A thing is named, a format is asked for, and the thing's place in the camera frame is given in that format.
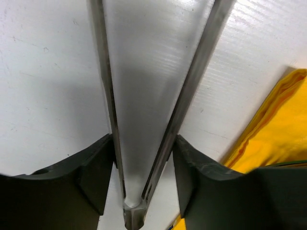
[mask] metal bar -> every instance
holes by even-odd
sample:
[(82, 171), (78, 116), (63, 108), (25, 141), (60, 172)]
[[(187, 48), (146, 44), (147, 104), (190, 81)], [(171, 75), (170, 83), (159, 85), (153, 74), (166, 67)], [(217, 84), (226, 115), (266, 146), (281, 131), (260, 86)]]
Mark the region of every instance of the metal bar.
[(203, 30), (191, 66), (183, 83), (172, 116), (166, 127), (158, 153), (154, 160), (148, 180), (142, 193), (142, 199), (149, 205), (162, 170), (171, 153), (175, 138), (186, 116), (193, 96), (208, 66), (223, 25), (232, 9), (233, 0), (215, 0)]
[(106, 22), (102, 0), (89, 0), (92, 12), (92, 20), (94, 25), (94, 33), (96, 36), (97, 51), (99, 57), (100, 75), (104, 85), (107, 108), (109, 112), (109, 119), (112, 129), (112, 136), (114, 141), (116, 162), (118, 166), (118, 174), (120, 179), (120, 187), (123, 199), (126, 197), (126, 189), (124, 182), (123, 164), (121, 159), (118, 122), (116, 116), (114, 91), (112, 83), (112, 74), (109, 58), (109, 50), (106, 37)]

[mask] white surface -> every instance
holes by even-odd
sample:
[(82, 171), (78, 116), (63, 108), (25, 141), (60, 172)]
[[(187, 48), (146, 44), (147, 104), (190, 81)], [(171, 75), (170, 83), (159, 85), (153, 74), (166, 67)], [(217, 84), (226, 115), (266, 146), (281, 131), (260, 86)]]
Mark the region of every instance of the white surface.
[[(141, 191), (206, 14), (199, 0), (108, 0), (127, 189)], [(288, 66), (307, 66), (305, 0), (239, 0), (180, 133), (218, 159)], [(31, 173), (108, 132), (85, 0), (0, 2), (0, 172)], [(99, 229), (123, 230), (113, 170)], [(172, 162), (144, 230), (178, 212)]]

